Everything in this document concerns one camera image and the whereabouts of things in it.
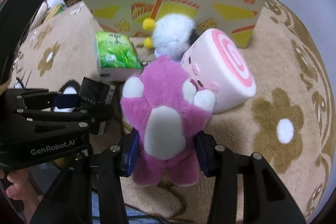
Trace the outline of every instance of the plush toy ear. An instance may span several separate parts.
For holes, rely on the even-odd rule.
[[[155,29],[155,20],[152,18],[146,18],[143,22],[142,22],[142,28],[145,31],[152,31]]]
[[[143,42],[143,45],[144,45],[145,48],[153,48],[154,47],[153,41],[150,37],[147,37],[145,39],[145,41]]]

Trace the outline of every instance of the pink plush toy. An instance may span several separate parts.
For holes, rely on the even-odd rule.
[[[124,86],[121,107],[139,132],[139,158],[133,180],[156,185],[164,170],[178,186],[198,180],[193,137],[211,117],[216,97],[197,85],[180,64],[161,56]]]

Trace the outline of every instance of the stuffed animal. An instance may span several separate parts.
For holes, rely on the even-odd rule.
[[[139,132],[139,158],[132,174],[135,183],[156,185],[163,172],[177,186],[198,180],[193,137],[211,117],[215,95],[199,89],[181,65],[161,56],[124,86],[121,107]]]
[[[195,22],[183,14],[167,14],[157,22],[147,18],[142,27],[146,31],[153,31],[152,38],[147,37],[144,46],[154,47],[156,57],[169,55],[177,62],[198,38],[194,32]]]

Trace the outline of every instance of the green tissue box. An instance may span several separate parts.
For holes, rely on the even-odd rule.
[[[96,39],[100,81],[126,81],[131,75],[142,72],[142,66],[128,36],[97,32]]]

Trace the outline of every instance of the beige carpet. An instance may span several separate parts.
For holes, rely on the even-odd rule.
[[[101,28],[85,6],[69,14],[79,6],[28,35],[14,71],[26,87],[59,90],[68,80],[80,83],[84,76],[97,77],[92,49]],[[141,44],[139,39],[134,43]],[[152,58],[143,48],[137,51],[142,59]],[[277,0],[266,0],[250,44],[241,52],[255,77],[257,94],[213,115],[205,132],[236,153],[261,152],[309,219],[328,182],[335,151],[334,98],[320,54],[301,21]],[[95,152],[115,144],[120,131],[118,119],[109,121],[104,135],[91,137]],[[207,178],[188,188],[165,180],[141,188],[130,178],[122,179],[127,204],[177,223],[206,223],[213,186],[214,179]],[[242,202],[240,178],[238,221]]]

